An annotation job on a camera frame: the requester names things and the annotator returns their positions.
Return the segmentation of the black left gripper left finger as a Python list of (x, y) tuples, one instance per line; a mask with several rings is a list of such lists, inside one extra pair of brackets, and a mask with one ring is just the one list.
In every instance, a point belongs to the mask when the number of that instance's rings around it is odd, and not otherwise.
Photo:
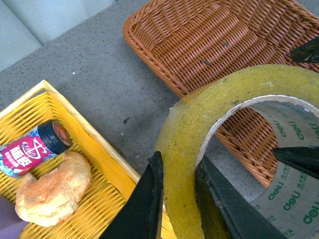
[(101, 239), (160, 239), (163, 214), (163, 162), (159, 151)]

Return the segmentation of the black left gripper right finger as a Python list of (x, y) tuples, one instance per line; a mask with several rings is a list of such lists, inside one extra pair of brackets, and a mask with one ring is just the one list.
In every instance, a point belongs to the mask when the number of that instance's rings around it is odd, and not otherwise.
[(233, 239), (316, 239), (319, 236), (319, 75), (288, 65), (260, 65), (232, 73), (205, 89), (216, 121), (207, 138), (232, 114), (250, 107), (275, 130), (278, 160), (269, 188), (248, 202), (204, 155), (195, 170), (195, 195), (206, 238), (212, 209)]

